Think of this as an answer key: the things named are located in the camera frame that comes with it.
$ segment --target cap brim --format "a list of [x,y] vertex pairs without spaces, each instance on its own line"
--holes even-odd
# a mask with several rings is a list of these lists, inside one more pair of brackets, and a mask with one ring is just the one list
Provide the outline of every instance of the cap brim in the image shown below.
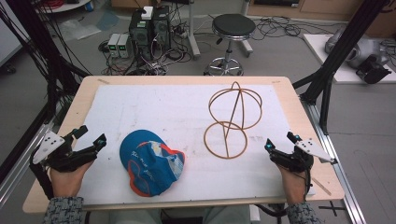
[[120,146],[120,159],[122,165],[128,170],[128,160],[131,158],[131,152],[136,149],[140,144],[148,141],[162,143],[165,142],[155,133],[148,130],[137,130],[128,134]]

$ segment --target stool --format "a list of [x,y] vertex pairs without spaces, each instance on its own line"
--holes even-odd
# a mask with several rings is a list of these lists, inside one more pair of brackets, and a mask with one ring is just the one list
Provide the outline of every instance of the stool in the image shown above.
[[204,75],[210,76],[242,76],[244,69],[242,65],[231,58],[233,52],[233,42],[243,41],[253,36],[256,24],[251,19],[241,14],[224,14],[217,16],[212,24],[213,32],[220,37],[217,44],[222,39],[228,39],[228,48],[225,57],[213,60],[205,69]]

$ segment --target black stool seat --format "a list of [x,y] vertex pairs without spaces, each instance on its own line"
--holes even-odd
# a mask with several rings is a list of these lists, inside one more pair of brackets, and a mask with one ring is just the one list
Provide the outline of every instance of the black stool seat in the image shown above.
[[254,21],[241,14],[224,14],[213,20],[213,31],[225,38],[249,38],[255,29]]

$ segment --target black pole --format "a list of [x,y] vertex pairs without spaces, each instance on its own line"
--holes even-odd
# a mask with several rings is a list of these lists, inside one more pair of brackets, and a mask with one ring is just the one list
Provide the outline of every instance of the black pole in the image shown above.
[[325,134],[328,134],[327,118],[332,89],[332,79],[334,78],[335,72],[347,58],[349,52],[356,46],[387,2],[388,0],[364,0],[319,70],[316,73],[293,83],[294,89],[297,89],[311,82],[306,92],[301,94],[301,100],[306,101],[311,105],[316,103],[316,100],[323,92],[319,125]]

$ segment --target box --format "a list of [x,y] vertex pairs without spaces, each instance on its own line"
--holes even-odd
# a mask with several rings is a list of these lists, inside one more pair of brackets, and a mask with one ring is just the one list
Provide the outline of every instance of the box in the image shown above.
[[155,7],[161,0],[111,0],[112,7],[143,8]]
[[388,38],[396,35],[396,1],[390,1],[382,9],[382,12],[378,14],[367,29],[366,34],[377,38]]

